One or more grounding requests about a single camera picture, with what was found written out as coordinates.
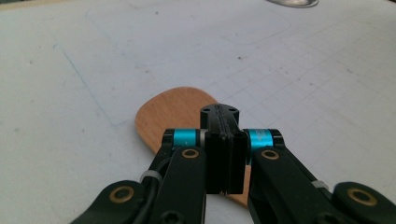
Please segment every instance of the wooden spatula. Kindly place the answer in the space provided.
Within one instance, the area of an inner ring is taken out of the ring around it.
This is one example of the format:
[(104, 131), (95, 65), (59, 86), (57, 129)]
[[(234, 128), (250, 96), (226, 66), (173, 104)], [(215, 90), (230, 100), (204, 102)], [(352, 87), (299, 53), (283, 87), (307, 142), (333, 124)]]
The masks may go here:
[[(137, 133), (154, 153), (160, 149), (163, 132), (173, 128), (200, 128), (200, 110), (217, 101), (204, 91), (192, 87), (178, 87), (164, 91), (147, 101), (137, 111), (134, 126)], [(236, 202), (248, 206), (250, 166), (245, 171), (244, 194), (229, 195)]]

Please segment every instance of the white cable tie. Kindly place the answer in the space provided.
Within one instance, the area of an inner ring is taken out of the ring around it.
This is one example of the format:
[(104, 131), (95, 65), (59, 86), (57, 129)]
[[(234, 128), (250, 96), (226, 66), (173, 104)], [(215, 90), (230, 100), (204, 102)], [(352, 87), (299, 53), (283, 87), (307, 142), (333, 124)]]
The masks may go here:
[(327, 186), (323, 181), (321, 180), (314, 180), (311, 182), (315, 188), (317, 189), (326, 189), (329, 190), (329, 186)]
[(142, 174), (142, 176), (140, 177), (140, 182), (142, 182), (143, 179), (144, 179), (146, 176), (150, 176), (150, 177), (156, 178), (156, 179), (158, 180), (158, 182), (160, 182), (160, 184), (163, 182), (163, 177), (161, 176), (161, 174), (158, 173), (157, 171), (153, 171), (153, 170), (147, 170), (147, 171), (145, 171), (145, 172)]

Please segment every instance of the white table surface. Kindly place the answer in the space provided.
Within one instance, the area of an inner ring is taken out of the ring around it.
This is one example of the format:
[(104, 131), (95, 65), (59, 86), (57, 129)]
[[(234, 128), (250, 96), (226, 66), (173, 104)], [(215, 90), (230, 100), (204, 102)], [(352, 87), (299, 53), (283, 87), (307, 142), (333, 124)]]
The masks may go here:
[[(153, 155), (137, 109), (177, 86), (276, 128), (330, 188), (396, 202), (396, 4), (86, 0), (0, 6), (0, 223), (68, 223)], [(252, 223), (209, 196), (206, 223)]]

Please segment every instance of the wooden paddle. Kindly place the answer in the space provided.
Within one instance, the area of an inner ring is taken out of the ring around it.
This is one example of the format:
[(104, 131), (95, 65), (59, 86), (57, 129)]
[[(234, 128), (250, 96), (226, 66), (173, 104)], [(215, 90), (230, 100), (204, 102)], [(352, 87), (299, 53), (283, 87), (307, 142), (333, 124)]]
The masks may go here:
[[(147, 101), (137, 111), (134, 126), (142, 140), (154, 153), (160, 149), (163, 132), (173, 128), (200, 128), (200, 110), (217, 101), (204, 91), (192, 87), (178, 87), (164, 91)], [(248, 206), (250, 166), (245, 171), (244, 194), (229, 195), (236, 202)]]

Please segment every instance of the white surface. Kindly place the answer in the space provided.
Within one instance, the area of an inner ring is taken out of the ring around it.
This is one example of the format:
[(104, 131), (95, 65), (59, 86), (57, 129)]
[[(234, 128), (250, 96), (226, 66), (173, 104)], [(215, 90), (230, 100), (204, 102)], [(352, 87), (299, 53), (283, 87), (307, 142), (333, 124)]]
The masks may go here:
[[(0, 223), (67, 223), (153, 158), (153, 95), (194, 86), (277, 128), (317, 178), (396, 202), (396, 4), (87, 0), (0, 10)], [(207, 223), (251, 223), (209, 197)]]

